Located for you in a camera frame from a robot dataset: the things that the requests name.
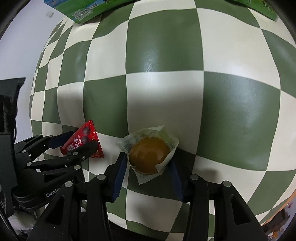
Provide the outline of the yellow cake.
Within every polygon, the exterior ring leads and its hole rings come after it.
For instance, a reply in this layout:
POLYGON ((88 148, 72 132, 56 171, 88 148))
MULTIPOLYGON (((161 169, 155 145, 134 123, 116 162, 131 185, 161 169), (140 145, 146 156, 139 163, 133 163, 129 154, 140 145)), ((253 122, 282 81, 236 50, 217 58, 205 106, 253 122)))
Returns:
POLYGON ((160 176, 179 145, 179 139, 165 126, 143 128, 119 140, 116 145, 127 154, 139 185, 160 176))

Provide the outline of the red small snack packet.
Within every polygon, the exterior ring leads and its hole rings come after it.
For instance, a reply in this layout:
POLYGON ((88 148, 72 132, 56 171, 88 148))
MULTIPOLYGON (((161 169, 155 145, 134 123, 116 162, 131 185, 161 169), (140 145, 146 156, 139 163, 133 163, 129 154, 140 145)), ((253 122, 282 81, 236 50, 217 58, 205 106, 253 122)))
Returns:
POLYGON ((97 151, 92 154, 94 158, 103 158, 104 153, 100 145, 100 141, 93 123, 93 120, 86 122, 67 140, 67 142, 60 148, 62 154, 66 155, 69 151, 82 147, 92 141, 97 144, 97 151))

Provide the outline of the wall socket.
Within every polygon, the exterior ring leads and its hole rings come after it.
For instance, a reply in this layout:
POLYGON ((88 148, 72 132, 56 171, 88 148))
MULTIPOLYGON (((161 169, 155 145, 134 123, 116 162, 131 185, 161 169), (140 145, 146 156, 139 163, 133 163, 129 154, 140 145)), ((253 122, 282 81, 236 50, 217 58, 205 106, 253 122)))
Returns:
POLYGON ((51 18, 53 15, 54 15, 54 12, 52 12, 52 11, 49 11, 48 13, 46 13, 46 16, 48 18, 51 18))

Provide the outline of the green white checkered tablecloth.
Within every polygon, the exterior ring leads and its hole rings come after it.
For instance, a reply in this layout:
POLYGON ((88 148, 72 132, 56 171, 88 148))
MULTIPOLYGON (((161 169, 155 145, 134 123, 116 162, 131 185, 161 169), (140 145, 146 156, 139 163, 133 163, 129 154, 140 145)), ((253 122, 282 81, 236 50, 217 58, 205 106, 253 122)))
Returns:
POLYGON ((62 20, 37 63, 34 135, 93 120, 104 158, 117 142, 164 126, 183 163, 230 181, 260 223, 295 191, 295 40, 281 19, 228 1, 137 1, 76 25, 62 20))

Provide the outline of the cardboard box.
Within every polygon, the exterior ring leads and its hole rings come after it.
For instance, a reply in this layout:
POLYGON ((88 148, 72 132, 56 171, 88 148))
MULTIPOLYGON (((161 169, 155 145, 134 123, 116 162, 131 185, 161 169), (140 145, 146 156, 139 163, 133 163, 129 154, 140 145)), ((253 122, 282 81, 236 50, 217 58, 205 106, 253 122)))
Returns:
MULTIPOLYGON (((44 1, 44 4, 56 9, 78 24, 130 1, 44 1)), ((229 3, 251 8, 265 17, 276 21, 278 15, 266 1, 229 1, 229 3)))

